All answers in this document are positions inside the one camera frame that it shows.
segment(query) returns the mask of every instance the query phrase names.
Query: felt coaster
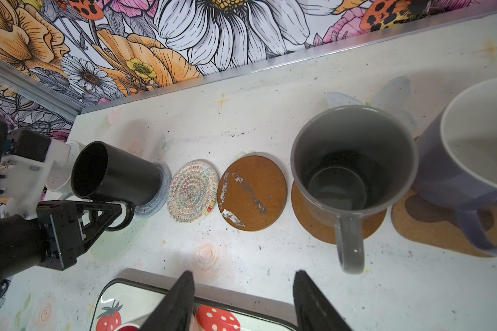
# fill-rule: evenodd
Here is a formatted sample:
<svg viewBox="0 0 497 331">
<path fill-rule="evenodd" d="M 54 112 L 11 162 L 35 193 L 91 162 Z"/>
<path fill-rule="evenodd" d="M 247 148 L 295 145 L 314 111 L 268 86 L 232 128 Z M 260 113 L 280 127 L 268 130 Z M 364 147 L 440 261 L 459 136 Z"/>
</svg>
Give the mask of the felt coaster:
<svg viewBox="0 0 497 331">
<path fill-rule="evenodd" d="M 219 181 L 219 211 L 226 222 L 239 230 L 267 228 L 281 215 L 286 201 L 284 174 L 264 156 L 240 158 Z"/>
<path fill-rule="evenodd" d="M 296 183 L 292 183 L 291 189 L 292 209 L 295 212 L 298 222 L 307 230 L 313 237 L 328 244 L 335 244 L 335 229 L 317 221 L 307 210 L 302 193 L 298 189 Z M 380 211 L 363 220 L 363 238 L 370 237 L 381 226 L 385 219 L 386 209 Z"/>
<path fill-rule="evenodd" d="M 479 218 L 491 242 L 497 245 L 497 206 L 479 212 Z M 493 257 L 470 244 L 451 209 L 425 201 L 412 189 L 392 207 L 392 224 L 403 238 L 413 242 L 467 255 Z"/>
<path fill-rule="evenodd" d="M 204 161 L 186 163 L 173 176 L 167 196 L 171 217 L 179 223 L 196 223 L 215 205 L 218 176 Z"/>
<path fill-rule="evenodd" d="M 158 171 L 160 172 L 160 187 L 150 202 L 136 206 L 134 209 L 134 217 L 137 218 L 148 218 L 153 216 L 158 213 L 167 200 L 167 191 L 170 188 L 171 182 L 171 171 L 165 163 L 153 162 L 153 164 L 158 167 Z"/>
</svg>

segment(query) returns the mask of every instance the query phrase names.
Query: black handle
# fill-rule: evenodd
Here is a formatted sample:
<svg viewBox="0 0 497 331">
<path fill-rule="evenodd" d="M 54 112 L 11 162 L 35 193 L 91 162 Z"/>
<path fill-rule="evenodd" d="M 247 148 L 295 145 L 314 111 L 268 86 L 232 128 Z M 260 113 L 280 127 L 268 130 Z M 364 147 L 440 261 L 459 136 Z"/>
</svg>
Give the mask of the black handle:
<svg viewBox="0 0 497 331">
<path fill-rule="evenodd" d="M 134 217 L 134 208 L 136 207 L 136 205 L 134 205 L 133 203 L 126 202 L 125 206 L 126 206 L 126 215 L 125 215 L 124 220 L 116 226 L 107 227 L 105 229 L 105 231 L 109 231 L 109 232 L 119 231 L 119 230 L 125 229 L 129 224 L 131 224 L 131 221 L 133 220 L 133 217 Z M 90 222 L 96 222 L 97 221 L 97 210 L 90 210 L 88 212 L 88 217 L 90 218 Z"/>
</svg>

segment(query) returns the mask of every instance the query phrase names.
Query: purple mug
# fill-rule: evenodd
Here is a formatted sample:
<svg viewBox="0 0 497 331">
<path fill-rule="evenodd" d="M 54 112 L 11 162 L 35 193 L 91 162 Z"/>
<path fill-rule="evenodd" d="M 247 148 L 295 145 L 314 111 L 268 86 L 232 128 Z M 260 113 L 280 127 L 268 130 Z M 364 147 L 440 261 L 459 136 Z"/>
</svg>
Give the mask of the purple mug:
<svg viewBox="0 0 497 331">
<path fill-rule="evenodd" d="M 497 205 L 497 78 L 454 98 L 419 137 L 417 149 L 414 191 L 453 209 L 469 242 L 497 256 L 477 214 Z"/>
</svg>

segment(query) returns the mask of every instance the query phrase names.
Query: mug rim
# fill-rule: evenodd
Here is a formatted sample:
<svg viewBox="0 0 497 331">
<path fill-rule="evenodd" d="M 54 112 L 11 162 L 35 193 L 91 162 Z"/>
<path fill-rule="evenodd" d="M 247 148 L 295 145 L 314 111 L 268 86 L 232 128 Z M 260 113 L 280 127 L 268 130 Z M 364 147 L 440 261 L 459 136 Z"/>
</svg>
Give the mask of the mug rim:
<svg viewBox="0 0 497 331">
<path fill-rule="evenodd" d="M 107 153 L 107 157 L 108 157 L 108 154 L 109 154 L 109 150 L 107 149 L 107 145 L 104 142 L 102 142 L 100 140 L 97 140 L 95 142 L 91 142 L 91 143 L 87 144 L 83 148 L 83 150 L 77 155 L 76 161 L 73 163 L 72 174 L 70 176 L 70 184 L 72 186 L 72 192 L 73 192 L 73 194 L 76 197 L 80 198 L 80 199 L 90 199 L 92 195 L 96 194 L 97 190 L 99 189 L 99 187 L 103 184 L 103 181 L 105 181 L 105 177 L 107 176 L 107 171 L 109 170 L 108 159 L 107 159 L 107 167 L 105 169 L 105 173 L 103 174 L 103 178 L 101 178 L 101 181 L 96 186 L 96 188 L 90 194 L 87 194 L 87 195 L 79 195 L 79 194 L 77 194 L 76 189 L 73 186 L 73 179 L 74 179 L 74 175 L 75 175 L 75 169 L 76 169 L 76 165 L 77 165 L 77 160 L 79 159 L 79 157 L 81 156 L 81 154 L 87 150 L 88 147 L 90 147 L 91 145 L 94 145 L 94 144 L 100 144 L 100 145 L 102 145 L 103 148 L 105 149 L 105 152 Z"/>
<path fill-rule="evenodd" d="M 477 83 L 475 85 L 472 85 L 472 86 L 468 87 L 467 89 L 464 89 L 457 96 L 455 96 L 455 98 L 453 100 L 451 100 L 451 102 L 449 102 L 449 104 L 444 109 L 444 113 L 442 114 L 442 118 L 440 119 L 440 140 L 442 141 L 442 146 L 444 146 L 445 151 L 451 157 L 451 160 L 453 160 L 457 164 L 458 167 L 460 167 L 466 173 L 470 174 L 476 180 L 483 182 L 484 184 L 489 185 L 489 186 L 497 189 L 497 183 L 492 182 L 491 180 L 488 180 L 488 179 L 482 177 L 481 175 L 477 174 L 476 172 L 472 171 L 467 166 L 465 166 L 464 163 L 462 163 L 457 158 L 457 156 L 455 156 L 455 154 L 453 153 L 453 151 L 451 150 L 451 148 L 449 147 L 449 145 L 447 144 L 447 141 L 445 139 L 445 125 L 446 125 L 447 116 L 448 116 L 450 110 L 453 109 L 454 104 L 456 102 L 458 102 L 461 98 L 463 98 L 465 95 L 471 93 L 473 90 L 479 89 L 481 86 L 488 84 L 488 83 L 491 83 L 491 82 L 495 82 L 495 81 L 497 81 L 497 77 L 492 78 L 492 79 L 488 79 L 487 81 L 483 81 L 483 82 Z"/>
<path fill-rule="evenodd" d="M 298 141 L 300 139 L 300 136 L 307 130 L 307 128 L 313 123 L 314 121 L 318 120 L 320 117 L 325 116 L 329 113 L 333 112 L 338 112 L 343 109 L 349 109 L 349 108 L 358 108 L 361 110 L 368 110 L 368 111 L 373 111 L 381 116 L 383 116 L 385 119 L 391 121 L 394 123 L 399 129 L 402 131 L 404 136 L 406 136 L 411 142 L 411 150 L 412 150 L 412 169 L 410 172 L 409 177 L 406 179 L 405 184 L 402 186 L 402 189 L 395 194 L 393 197 L 391 197 L 389 200 L 387 200 L 386 203 L 380 204 L 379 206 L 376 207 L 371 207 L 371 208 L 365 208 L 365 209 L 358 209 L 358 210 L 343 210 L 343 209 L 337 209 L 334 207 L 331 207 L 327 204 L 324 204 L 322 202 L 319 202 L 315 197 L 313 197 L 308 190 L 305 188 L 305 185 L 301 182 L 300 177 L 298 176 L 296 169 L 296 164 L 295 164 L 295 150 L 296 146 L 298 144 Z M 395 116 L 392 114 L 386 112 L 385 110 L 372 107 L 372 106 L 366 106 L 362 104 L 349 104 L 349 105 L 342 105 L 334 108 L 330 108 L 328 110 L 325 110 L 321 112 L 320 114 L 312 117 L 303 127 L 298 131 L 298 134 L 296 135 L 295 141 L 292 144 L 292 149 L 291 149 L 291 171 L 292 171 L 292 177 L 294 179 L 294 182 L 296 183 L 298 189 L 304 195 L 304 197 L 309 200 L 312 204 L 316 205 L 319 208 L 322 208 L 324 210 L 330 211 L 332 213 L 337 213 L 339 215 L 357 215 L 357 216 L 367 216 L 367 215 L 373 215 L 376 214 L 380 211 L 383 211 L 387 209 L 388 206 L 398 202 L 406 193 L 407 191 L 411 188 L 412 183 L 414 182 L 414 178 L 416 177 L 417 174 L 417 167 L 418 167 L 418 153 L 417 153 L 417 147 L 416 144 L 414 143 L 414 139 L 412 138 L 411 133 L 409 130 L 401 123 Z"/>
</svg>

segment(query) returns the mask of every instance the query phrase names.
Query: yellow flower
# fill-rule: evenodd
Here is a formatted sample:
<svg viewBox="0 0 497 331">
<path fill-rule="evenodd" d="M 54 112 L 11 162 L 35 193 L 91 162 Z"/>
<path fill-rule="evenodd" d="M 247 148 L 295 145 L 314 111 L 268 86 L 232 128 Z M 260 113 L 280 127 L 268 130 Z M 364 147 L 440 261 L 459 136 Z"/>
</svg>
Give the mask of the yellow flower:
<svg viewBox="0 0 497 331">
<path fill-rule="evenodd" d="M 42 6 L 44 6 L 44 1 L 42 0 L 18 0 L 22 5 L 32 5 L 37 11 L 40 11 Z"/>
<path fill-rule="evenodd" d="M 61 70 L 62 56 L 70 51 L 65 36 L 40 16 L 35 7 L 18 7 L 16 0 L 0 0 L 0 59 L 37 79 L 35 68 Z"/>
<path fill-rule="evenodd" d="M 126 62 L 127 68 L 134 70 L 140 78 L 155 78 L 156 71 L 153 70 L 152 66 L 147 63 L 143 63 L 140 59 L 132 58 Z"/>
<path fill-rule="evenodd" d="M 140 78 L 149 83 L 141 85 L 140 91 L 146 91 L 154 89 L 152 84 L 166 86 L 202 76 L 196 66 L 156 39 L 134 33 L 124 38 L 105 29 L 99 30 L 97 35 L 109 51 L 95 44 L 92 47 L 114 68 L 101 69 L 109 74 L 125 95 L 128 95 L 127 90 L 133 94 L 138 92 Z"/>
</svg>

